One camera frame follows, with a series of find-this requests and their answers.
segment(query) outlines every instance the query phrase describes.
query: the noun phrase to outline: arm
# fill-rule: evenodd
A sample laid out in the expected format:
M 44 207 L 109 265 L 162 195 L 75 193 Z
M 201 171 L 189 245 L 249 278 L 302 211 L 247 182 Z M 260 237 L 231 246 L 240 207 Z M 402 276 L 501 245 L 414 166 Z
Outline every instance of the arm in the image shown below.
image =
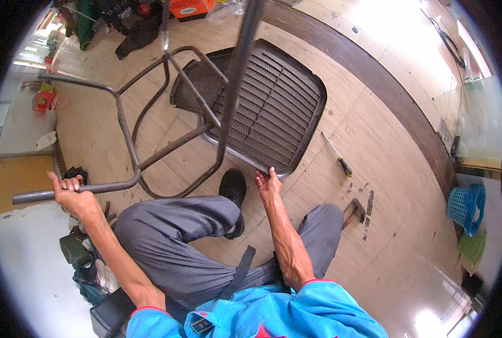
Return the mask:
M 273 167 L 267 178 L 256 171 L 256 185 L 266 209 L 272 230 L 275 252 L 285 283 L 298 292 L 305 282 L 315 279 L 311 258 L 303 245 L 302 238 L 294 230 L 281 199 L 282 183 Z
M 54 186 L 56 202 L 65 206 L 82 222 L 93 244 L 136 307 L 153 306 L 166 310 L 165 294 L 146 276 L 140 267 L 119 244 L 105 219 L 93 193 L 77 193 L 82 176 L 64 179 L 61 182 L 55 173 L 49 174 Z

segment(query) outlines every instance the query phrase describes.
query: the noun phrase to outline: red trim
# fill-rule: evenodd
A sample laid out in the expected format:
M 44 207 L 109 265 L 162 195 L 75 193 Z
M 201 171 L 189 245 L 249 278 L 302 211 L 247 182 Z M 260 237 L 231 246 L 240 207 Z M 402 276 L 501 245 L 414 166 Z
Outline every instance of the red trim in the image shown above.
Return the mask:
M 307 284 L 310 284 L 310 283 L 316 283 L 316 282 L 322 282 L 322 283 L 335 283 L 335 281 L 333 280 L 329 280 L 329 279 L 310 279 L 308 280 L 307 282 L 305 282 L 303 284 L 302 287 L 306 286 Z
M 158 310 L 158 311 L 166 313 L 167 315 L 170 316 L 170 318 L 172 318 L 172 316 L 168 312 L 166 312 L 166 310 L 163 310 L 163 309 L 155 307 L 155 306 L 141 306 L 133 311 L 133 313 L 131 314 L 131 317 L 133 317 L 133 315 L 140 310 Z

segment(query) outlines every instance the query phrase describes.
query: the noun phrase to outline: black strap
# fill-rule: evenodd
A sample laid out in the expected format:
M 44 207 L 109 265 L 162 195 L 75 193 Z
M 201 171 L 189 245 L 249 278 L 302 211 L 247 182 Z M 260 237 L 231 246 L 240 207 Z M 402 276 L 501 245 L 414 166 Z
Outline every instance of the black strap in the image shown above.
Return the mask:
M 255 248 L 252 246 L 247 246 L 246 252 L 244 252 L 242 256 L 242 260 L 238 267 L 236 268 L 236 273 L 234 274 L 234 278 L 227 285 L 227 287 L 221 293 L 219 299 L 230 300 L 234 292 L 238 291 L 243 283 L 243 280 L 247 276 L 247 272 L 251 267 L 251 261 L 253 260 L 253 256 L 255 255 Z

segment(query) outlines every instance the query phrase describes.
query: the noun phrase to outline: blue shirt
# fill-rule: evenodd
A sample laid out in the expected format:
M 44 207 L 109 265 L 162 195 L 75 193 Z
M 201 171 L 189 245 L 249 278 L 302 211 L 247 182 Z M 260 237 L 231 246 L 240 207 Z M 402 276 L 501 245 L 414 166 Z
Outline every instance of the blue shirt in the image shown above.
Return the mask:
M 311 280 L 298 293 L 279 285 L 249 288 L 230 301 L 213 300 L 187 315 L 184 325 L 164 310 L 141 307 L 127 337 L 387 337 L 348 292 L 334 281 Z

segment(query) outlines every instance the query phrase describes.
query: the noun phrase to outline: gray fabric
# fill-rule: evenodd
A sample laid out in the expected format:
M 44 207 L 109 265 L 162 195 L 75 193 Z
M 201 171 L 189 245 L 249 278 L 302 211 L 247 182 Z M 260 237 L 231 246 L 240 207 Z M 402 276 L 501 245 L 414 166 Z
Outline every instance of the gray fabric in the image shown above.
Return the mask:
M 187 243 L 205 236 L 222 236 L 239 215 L 239 208 L 223 196 L 154 199 L 124 210 L 114 233 L 153 284 L 170 299 L 194 308 L 218 299 L 236 268 L 207 258 Z M 336 253 L 342 224 L 343 213 L 337 206 L 321 204 L 300 225 L 316 278 L 324 277 Z M 281 280 L 272 259 L 250 269 L 240 289 Z

